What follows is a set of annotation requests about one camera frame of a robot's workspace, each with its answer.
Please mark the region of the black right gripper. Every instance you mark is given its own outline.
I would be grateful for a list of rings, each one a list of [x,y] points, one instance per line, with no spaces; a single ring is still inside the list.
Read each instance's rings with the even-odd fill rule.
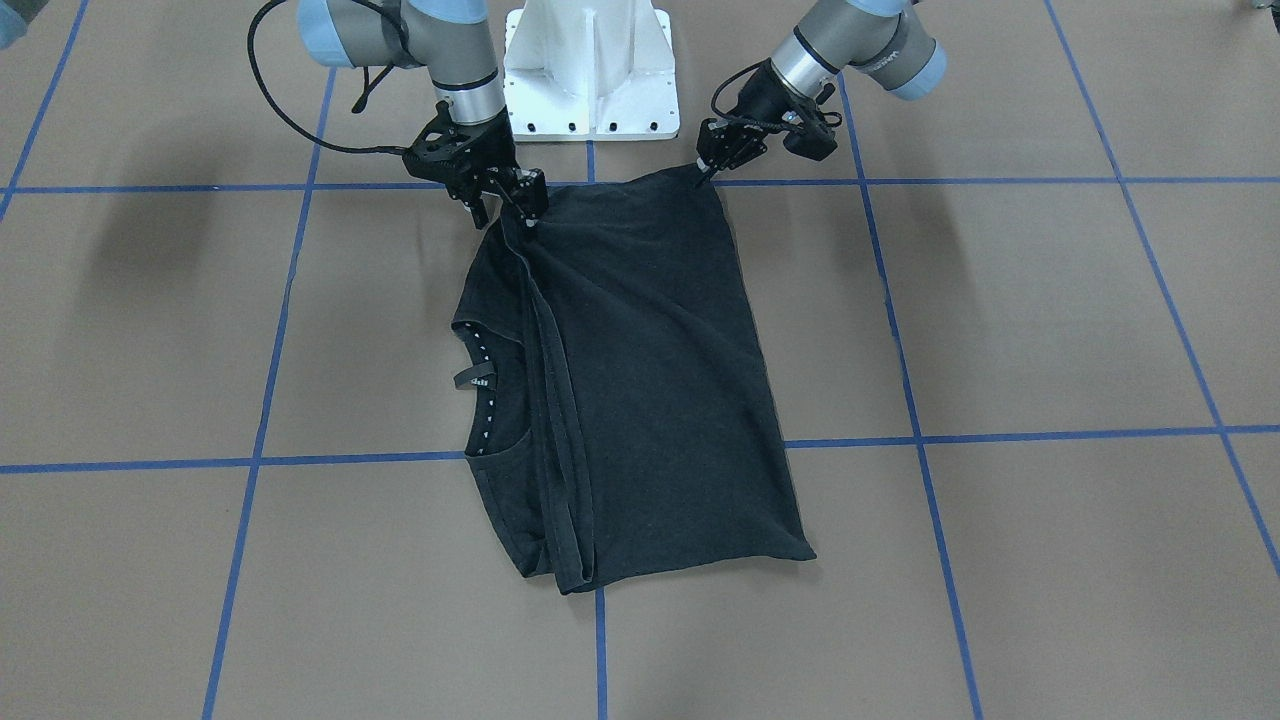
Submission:
[[[444,184],[466,206],[477,206],[484,193],[495,195],[526,227],[536,227],[549,208],[547,177],[540,168],[518,168],[508,111],[502,108],[492,119],[467,126],[453,118],[447,100],[435,110],[402,155],[408,174]]]

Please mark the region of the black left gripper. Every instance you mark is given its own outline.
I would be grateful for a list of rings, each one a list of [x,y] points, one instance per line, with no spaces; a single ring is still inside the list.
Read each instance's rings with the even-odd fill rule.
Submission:
[[[737,169],[767,151],[771,135],[783,136],[783,149],[792,155],[820,161],[837,149],[835,128],[841,115],[822,110],[835,94],[831,78],[820,79],[818,90],[799,94],[778,76],[771,61],[763,61],[739,91],[737,120],[707,118],[701,122],[696,151],[699,188],[724,170]]]

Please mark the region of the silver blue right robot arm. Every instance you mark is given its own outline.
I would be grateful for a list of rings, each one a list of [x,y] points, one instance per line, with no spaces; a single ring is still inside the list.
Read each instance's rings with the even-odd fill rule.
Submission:
[[[406,172],[443,184],[474,224],[489,222],[484,199],[500,199],[526,225],[548,209],[547,181],[524,169],[502,87],[484,1],[301,1],[300,37],[319,64],[425,69],[435,117],[406,149],[384,147]]]

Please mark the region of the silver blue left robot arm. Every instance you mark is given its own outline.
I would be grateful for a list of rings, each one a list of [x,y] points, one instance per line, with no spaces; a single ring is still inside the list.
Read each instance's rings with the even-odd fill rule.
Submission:
[[[698,184],[763,155],[772,135],[813,161],[838,146],[844,122],[824,110],[844,69],[914,101],[936,90],[948,68],[913,1],[818,1],[767,58],[722,82],[698,136]]]

